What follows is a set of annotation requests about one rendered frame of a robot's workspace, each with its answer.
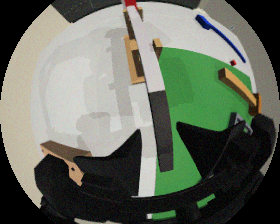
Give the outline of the blue golf putter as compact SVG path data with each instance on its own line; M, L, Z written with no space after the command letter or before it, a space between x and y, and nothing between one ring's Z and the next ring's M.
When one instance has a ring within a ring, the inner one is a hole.
M210 24L210 22L207 22L207 19L204 16L201 16L201 14L197 13L195 18L196 18L196 21L200 23L200 26L202 26L202 28L205 28L205 29L211 28L212 31L215 31L217 34L219 34L219 36L222 37L222 39L225 39L225 42L229 43L231 48L234 48L234 51L237 53L237 56L240 56L240 59L242 59L242 62L246 63L245 58L244 58L244 56L241 56L239 49L237 49L236 46L234 46L234 44L232 44L232 42L230 42L229 38L226 38L225 34L222 34L222 32L220 32L219 29L212 26L212 24Z

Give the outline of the green putting mat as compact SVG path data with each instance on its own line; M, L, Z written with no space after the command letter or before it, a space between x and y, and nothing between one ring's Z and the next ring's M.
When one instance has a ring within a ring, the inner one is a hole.
M176 122L200 128L224 131L229 127L230 114L236 112L251 126L249 103L219 81L222 68L229 69L252 93L250 77L229 63L199 52L162 47L159 66L170 108L174 169L161 172L156 163L154 196L182 191L200 182L200 172L177 133Z

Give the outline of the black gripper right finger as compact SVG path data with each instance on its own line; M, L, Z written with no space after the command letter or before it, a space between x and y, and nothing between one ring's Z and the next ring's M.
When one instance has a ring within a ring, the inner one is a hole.
M197 171L200 172L202 181L212 176L212 169L219 163L222 153L227 148L227 143L234 139L237 134L244 131L245 119L232 124L224 131L200 128L184 122L177 121L176 129L187 151L189 151L192 162L195 162Z

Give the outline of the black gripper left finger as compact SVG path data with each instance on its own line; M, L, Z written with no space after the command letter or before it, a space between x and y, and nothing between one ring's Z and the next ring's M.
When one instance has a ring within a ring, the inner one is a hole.
M72 161L82 173L117 178L131 196L139 196L141 152L141 131L136 129L129 139L120 144L120 147L109 156L76 156Z

